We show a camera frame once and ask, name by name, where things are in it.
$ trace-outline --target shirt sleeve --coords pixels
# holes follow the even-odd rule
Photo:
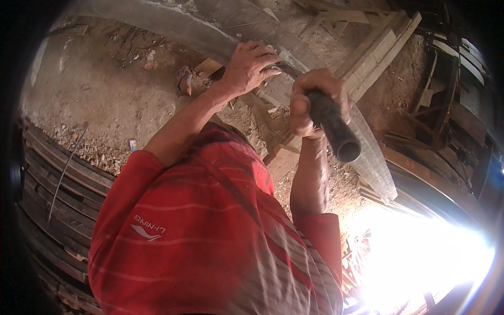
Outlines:
[[[334,213],[307,215],[295,226],[319,252],[341,288],[341,235],[340,221]]]
[[[150,185],[164,171],[161,163],[146,151],[135,151],[121,168],[110,188],[93,228],[89,266],[104,241],[118,235],[124,222]]]

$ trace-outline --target hand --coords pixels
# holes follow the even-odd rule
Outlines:
[[[279,61],[282,58],[276,51],[261,42],[240,43],[219,82],[233,97],[243,95],[258,87],[264,79],[280,74],[277,69],[265,69]]]
[[[341,118],[345,123],[351,120],[350,105],[342,80],[336,79],[327,68],[315,69],[297,77],[290,96],[290,127],[292,133],[300,137],[319,139],[324,132],[310,118],[311,104],[305,93],[319,89],[341,106]]]

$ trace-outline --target dirt floor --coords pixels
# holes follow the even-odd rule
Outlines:
[[[294,34],[313,18],[291,1],[254,2],[271,8]],[[388,7],[385,1],[352,1],[348,9]],[[88,124],[77,155],[117,175],[131,153],[129,140],[136,140],[141,149],[173,116],[176,71],[182,65],[196,67],[205,57],[160,35],[115,21],[79,17],[78,24],[89,25],[85,35],[48,39],[40,68],[37,71],[35,65],[27,79],[21,111],[70,150]],[[350,23],[336,41],[319,27],[305,42],[334,71],[369,31],[368,25]],[[147,71],[144,66],[152,50],[154,68]],[[378,140],[389,129],[406,135],[413,132],[403,113],[418,95],[424,62],[425,43],[414,35],[357,103]],[[193,94],[198,96],[211,81],[194,76],[193,83]],[[277,115],[287,113],[281,109]],[[261,157],[266,155],[254,116],[244,103],[238,100],[233,109],[227,106],[218,116],[248,136]],[[367,202],[355,189],[357,174],[350,166],[330,155],[329,168],[329,210],[340,215],[345,233],[352,214]],[[288,214],[294,173],[295,168],[275,184],[276,197]]]

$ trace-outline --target striped shirt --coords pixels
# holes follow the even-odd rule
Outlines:
[[[292,224],[253,148],[208,123],[169,169],[131,154],[93,231],[106,314],[341,314],[338,216]]]

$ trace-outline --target black pipe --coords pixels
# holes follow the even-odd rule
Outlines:
[[[341,118],[340,106],[320,90],[310,90],[306,96],[311,103],[311,119],[326,134],[336,158],[343,163],[355,161],[360,155],[360,142]]]

